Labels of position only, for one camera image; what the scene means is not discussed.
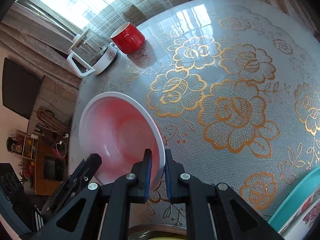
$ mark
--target silver bolt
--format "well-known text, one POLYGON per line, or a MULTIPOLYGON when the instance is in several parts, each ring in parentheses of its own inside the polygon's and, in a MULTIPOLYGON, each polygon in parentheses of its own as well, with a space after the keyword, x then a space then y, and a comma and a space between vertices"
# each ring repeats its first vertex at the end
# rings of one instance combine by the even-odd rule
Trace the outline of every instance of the silver bolt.
POLYGON ((128 173, 128 174, 125 176, 126 179, 134 179, 135 177, 136 177, 136 175, 133 174, 133 173, 128 173))
POLYGON ((88 189, 89 190, 95 190, 95 189, 97 189, 98 188, 98 184, 97 183, 90 183, 89 185, 88 185, 88 189))
POLYGON ((190 175, 189 175, 188 173, 182 173, 182 174, 180 175, 180 178, 181 178, 181 179, 190 179, 190 175))
POLYGON ((220 190, 226 190, 228 188, 228 185, 225 183, 218 184, 218 189, 220 190))

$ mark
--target teal tray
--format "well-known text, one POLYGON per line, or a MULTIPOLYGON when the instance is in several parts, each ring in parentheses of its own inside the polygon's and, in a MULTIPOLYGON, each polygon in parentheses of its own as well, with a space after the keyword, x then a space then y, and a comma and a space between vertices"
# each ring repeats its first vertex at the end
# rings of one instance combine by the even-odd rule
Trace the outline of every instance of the teal tray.
POLYGON ((277 232, 320 184, 320 167, 309 172, 291 191, 268 221, 277 232))

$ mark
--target floral tablecloth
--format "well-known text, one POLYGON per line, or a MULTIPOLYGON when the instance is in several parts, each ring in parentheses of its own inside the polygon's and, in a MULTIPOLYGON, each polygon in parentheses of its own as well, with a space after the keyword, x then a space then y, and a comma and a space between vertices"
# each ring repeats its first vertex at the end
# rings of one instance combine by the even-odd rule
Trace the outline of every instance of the floral tablecloth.
MULTIPOLYGON (((307 30, 258 0, 195 0, 139 26, 147 42, 104 73, 83 79, 70 167, 82 158, 78 125, 106 91, 127 94, 158 123, 166 148, 205 183, 225 182, 268 220, 320 162, 320 45, 307 30)), ((164 178, 131 225, 186 227, 164 178)))

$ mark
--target kettle handle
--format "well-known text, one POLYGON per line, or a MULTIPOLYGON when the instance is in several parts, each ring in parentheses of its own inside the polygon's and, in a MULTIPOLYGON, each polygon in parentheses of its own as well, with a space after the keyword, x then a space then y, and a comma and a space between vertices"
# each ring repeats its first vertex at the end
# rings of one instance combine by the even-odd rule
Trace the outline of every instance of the kettle handle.
POLYGON ((77 55, 76 53, 74 53, 73 51, 71 51, 71 53, 69 54, 69 56, 67 57, 67 62, 69 63, 69 65, 74 69, 75 74, 79 77, 79 78, 83 78, 89 74, 91 74, 92 72, 95 72, 96 70, 91 67, 88 63, 86 63, 81 57, 79 57, 79 55, 77 55), (82 73, 80 71, 80 69, 78 68, 78 66, 75 64, 75 62, 72 60, 72 58, 75 58, 77 61, 79 61, 79 63, 84 66, 88 71, 82 73))

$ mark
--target floor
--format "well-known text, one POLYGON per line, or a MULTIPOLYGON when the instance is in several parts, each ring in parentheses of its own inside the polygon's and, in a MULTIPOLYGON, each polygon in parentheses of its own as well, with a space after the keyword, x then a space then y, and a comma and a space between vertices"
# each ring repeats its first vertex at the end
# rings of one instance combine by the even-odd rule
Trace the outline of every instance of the floor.
POLYGON ((76 95, 67 91, 47 76, 44 76, 33 106, 27 132, 34 133, 36 124, 42 124, 36 117, 38 109, 51 110, 57 119, 71 125, 75 105, 76 95))

